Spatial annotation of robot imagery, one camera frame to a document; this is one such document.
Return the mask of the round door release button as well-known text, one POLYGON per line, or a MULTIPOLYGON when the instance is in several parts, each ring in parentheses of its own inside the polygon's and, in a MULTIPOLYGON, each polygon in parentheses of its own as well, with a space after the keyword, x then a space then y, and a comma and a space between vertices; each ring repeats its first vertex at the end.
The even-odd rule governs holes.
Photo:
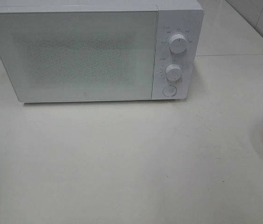
POLYGON ((163 95, 165 95, 166 97, 173 97, 176 95, 176 93, 177 88, 173 85, 166 86, 163 89, 163 95))

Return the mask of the white timer knob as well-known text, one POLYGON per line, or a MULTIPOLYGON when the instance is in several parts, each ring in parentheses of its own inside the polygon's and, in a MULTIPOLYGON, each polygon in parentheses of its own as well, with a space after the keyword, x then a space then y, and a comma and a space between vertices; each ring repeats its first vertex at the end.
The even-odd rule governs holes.
POLYGON ((168 65, 164 72, 167 80, 169 81, 178 81, 182 77, 182 69, 177 64, 168 65))

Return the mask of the upper white power knob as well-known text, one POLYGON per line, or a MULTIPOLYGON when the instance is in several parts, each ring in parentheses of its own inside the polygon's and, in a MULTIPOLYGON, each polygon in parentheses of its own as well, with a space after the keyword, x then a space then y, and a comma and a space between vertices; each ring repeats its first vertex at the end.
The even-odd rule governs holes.
POLYGON ((181 54, 187 49, 188 38, 183 33, 174 33, 169 38, 169 48, 174 54, 181 54))

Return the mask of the white microwave oven body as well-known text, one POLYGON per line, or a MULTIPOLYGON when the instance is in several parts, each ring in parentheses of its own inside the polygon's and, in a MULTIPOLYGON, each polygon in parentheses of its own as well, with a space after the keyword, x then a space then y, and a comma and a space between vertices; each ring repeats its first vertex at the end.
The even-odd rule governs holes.
POLYGON ((149 11, 157 12, 157 24, 152 92, 151 98, 148 100, 184 99, 187 97, 189 89, 204 17, 204 10, 197 1, 0 0, 0 14, 149 11), (174 54, 170 51, 169 38, 174 33, 183 33, 188 38, 187 49, 181 54, 174 54), (177 64, 182 69, 182 77, 178 81, 169 81, 165 76, 164 70, 170 64, 177 64), (177 93, 173 97, 163 95, 164 87, 169 85, 177 88, 177 93))

